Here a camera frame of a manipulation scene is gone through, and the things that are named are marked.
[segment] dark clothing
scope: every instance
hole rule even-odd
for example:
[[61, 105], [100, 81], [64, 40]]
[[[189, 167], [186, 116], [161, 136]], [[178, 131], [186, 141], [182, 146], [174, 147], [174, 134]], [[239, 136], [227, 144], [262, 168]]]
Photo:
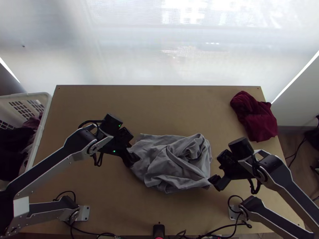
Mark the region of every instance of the dark clothing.
[[278, 134], [277, 120], [269, 102], [259, 102], [245, 91], [237, 93], [230, 106], [244, 126], [250, 141], [261, 142]]

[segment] table top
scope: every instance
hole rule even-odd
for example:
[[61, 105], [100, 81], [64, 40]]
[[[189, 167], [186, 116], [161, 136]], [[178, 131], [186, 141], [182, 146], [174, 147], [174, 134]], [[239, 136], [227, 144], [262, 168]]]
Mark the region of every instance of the table top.
[[[80, 123], [101, 120], [111, 113], [124, 122], [134, 139], [140, 133], [203, 134], [212, 149], [211, 175], [222, 176], [217, 155], [228, 148], [229, 142], [246, 136], [229, 104], [241, 90], [258, 101], [265, 100], [261, 88], [256, 86], [57, 86], [35, 164], [62, 147]], [[252, 142], [252, 146], [284, 158], [277, 137]], [[247, 180], [232, 181], [221, 192], [212, 186], [208, 190], [195, 188], [165, 194], [147, 188], [121, 158], [105, 155], [101, 167], [95, 167], [91, 158], [72, 164], [34, 192], [30, 203], [51, 201], [65, 190], [77, 194], [78, 204], [91, 207], [89, 220], [77, 223], [78, 228], [117, 235], [151, 235], [152, 226], [159, 221], [165, 225], [167, 235], [184, 229], [188, 235], [203, 234], [234, 223], [227, 208], [231, 195], [244, 199], [251, 195]], [[304, 226], [277, 192], [262, 186], [257, 196], [266, 207]], [[252, 226], [239, 226], [237, 233], [271, 231], [260, 223], [252, 222]], [[231, 234], [233, 230], [229, 227], [219, 233]], [[69, 228], [55, 220], [25, 227], [23, 232], [68, 234]]]

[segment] gray cloth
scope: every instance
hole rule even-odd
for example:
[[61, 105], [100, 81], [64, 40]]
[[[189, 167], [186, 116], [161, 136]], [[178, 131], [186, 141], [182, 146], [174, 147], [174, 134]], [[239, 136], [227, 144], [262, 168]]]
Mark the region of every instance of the gray cloth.
[[147, 187], [171, 193], [210, 185], [211, 146], [199, 133], [189, 137], [141, 134], [128, 151], [141, 158], [131, 170]]

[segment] white plastic basket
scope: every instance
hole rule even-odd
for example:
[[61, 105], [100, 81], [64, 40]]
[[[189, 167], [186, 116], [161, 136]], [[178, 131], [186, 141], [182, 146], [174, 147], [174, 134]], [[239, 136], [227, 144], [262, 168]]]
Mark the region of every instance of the white plastic basket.
[[32, 168], [37, 149], [40, 145], [43, 129], [47, 120], [51, 95], [46, 92], [23, 93], [0, 96], [0, 130], [22, 127], [29, 118], [38, 117], [42, 112], [40, 125], [35, 134], [32, 149], [28, 155], [26, 171]]

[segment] black cable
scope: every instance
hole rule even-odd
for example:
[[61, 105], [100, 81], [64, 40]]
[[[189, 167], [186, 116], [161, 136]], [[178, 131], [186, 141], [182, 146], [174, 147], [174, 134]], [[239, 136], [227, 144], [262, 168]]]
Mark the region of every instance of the black cable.
[[[203, 237], [212, 237], [212, 236], [213, 236], [213, 237], [219, 237], [219, 238], [228, 239], [228, 238], [232, 238], [232, 237], [235, 235], [237, 226], [245, 225], [245, 226], [247, 226], [248, 228], [252, 228], [252, 226], [251, 226], [250, 224], [246, 223], [246, 222], [238, 223], [239, 217], [240, 217], [242, 214], [243, 214], [242, 212], [238, 214], [235, 224], [226, 225], [226, 226], [222, 226], [222, 227], [220, 227], [220, 228], [217, 228], [217, 229], [215, 229], [215, 230], [213, 230], [213, 231], [210, 231], [210, 232], [208, 232], [208, 233], [206, 233], [206, 234], [204, 234], [204, 235], [198, 236], [198, 239], [201, 239], [201, 238], [203, 238]], [[218, 236], [218, 235], [214, 235], [214, 234], [213, 234], [213, 233], [216, 232], [216, 231], [219, 231], [219, 230], [224, 229], [224, 228], [226, 228], [226, 227], [233, 227], [233, 226], [235, 226], [235, 229], [234, 229], [233, 233], [232, 233], [230, 236], [223, 237], [223, 236]]]
[[64, 192], [61, 192], [55, 199], [53, 199], [53, 201], [58, 201], [58, 198], [62, 195], [62, 194], [65, 194], [65, 193], [72, 193], [73, 194], [73, 201], [76, 203], [77, 202], [77, 196], [75, 195], [75, 192], [73, 191], [64, 191]]
[[252, 182], [251, 178], [248, 178], [248, 182], [250, 184], [250, 193], [251, 194], [257, 194], [260, 190], [260, 186], [262, 185], [262, 183], [257, 179], [257, 186], [255, 189], [254, 183]]
[[312, 201], [315, 202], [319, 199], [319, 196], [317, 196], [316, 198], [314, 198]]
[[82, 128], [84, 125], [86, 125], [87, 123], [94, 123], [96, 125], [98, 125], [98, 123], [103, 123], [105, 120], [87, 120], [87, 121], [84, 121], [82, 124], [79, 125], [78, 129], [79, 128]]
[[[65, 193], [68, 193], [68, 192], [70, 192], [70, 193], [73, 194], [73, 201], [76, 203], [76, 198], [77, 198], [77, 197], [76, 197], [76, 194], [75, 194], [73, 191], [70, 191], [70, 190], [64, 191], [64, 192], [60, 193], [55, 199], [53, 199], [53, 201], [57, 201], [58, 198], [59, 198], [61, 195], [65, 194]], [[104, 232], [104, 233], [100, 233], [100, 234], [99, 234], [99, 233], [92, 233], [92, 232], [80, 230], [79, 228], [77, 228], [77, 227], [74, 226], [75, 221], [74, 221], [72, 224], [70, 224], [70, 223], [68, 223], [68, 222], [66, 222], [66, 221], [64, 221], [64, 223], [67, 224], [67, 225], [70, 227], [70, 235], [71, 235], [71, 238], [72, 238], [72, 239], [74, 239], [73, 229], [76, 230], [76, 231], [79, 231], [79, 232], [81, 232], [81, 233], [84, 233], [84, 234], [95, 235], [95, 236], [97, 236], [97, 239], [98, 239], [100, 236], [107, 236], [107, 237], [115, 237], [115, 236], [117, 236], [117, 235], [115, 235], [115, 234], [113, 234], [113, 233], [109, 233], [109, 232]]]
[[74, 229], [74, 230], [76, 230], [76, 231], [78, 231], [78, 232], [81, 232], [81, 233], [84, 233], [84, 234], [88, 234], [88, 235], [94, 235], [94, 236], [98, 236], [98, 237], [100, 237], [100, 236], [107, 236], [107, 237], [115, 237], [116, 235], [115, 234], [113, 234], [113, 233], [109, 233], [109, 232], [104, 232], [104, 233], [93, 233], [93, 232], [88, 232], [88, 231], [83, 231], [83, 230], [80, 230], [79, 228], [77, 228], [77, 227], [75, 227], [74, 226], [74, 223], [75, 222], [73, 222], [72, 224], [69, 224], [69, 223], [67, 223], [66, 221], [64, 222], [65, 224], [67, 224], [70, 228], [71, 228], [71, 231]]
[[298, 151], [299, 151], [299, 148], [300, 148], [300, 147], [302, 146], [302, 144], [303, 144], [304, 142], [306, 142], [306, 141], [307, 141], [307, 139], [306, 139], [306, 137], [304, 137], [304, 138], [302, 139], [301, 143], [298, 145], [296, 152], [295, 152], [293, 155], [290, 155], [290, 156], [288, 156], [287, 158], [285, 158], [285, 159], [288, 159], [288, 158], [291, 158], [291, 157], [294, 156], [293, 159], [292, 159], [292, 161], [290, 162], [288, 168], [290, 168], [290, 166], [292, 165], [292, 163], [293, 163], [294, 160], [296, 159], [297, 154], [298, 154]]
[[241, 200], [242, 200], [242, 202], [244, 201], [244, 199], [242, 198], [242, 197], [240, 197], [240, 196], [238, 196], [238, 195], [232, 195], [232, 196], [230, 196], [229, 197], [229, 199], [228, 199], [228, 201], [227, 201], [227, 205], [228, 205], [228, 208], [230, 209], [230, 211], [232, 211], [232, 212], [234, 212], [234, 213], [241, 213], [241, 211], [239, 211], [239, 212], [237, 212], [237, 211], [234, 211], [233, 209], [232, 209], [232, 207], [230, 206], [230, 200], [232, 199], [232, 198], [240, 198]]

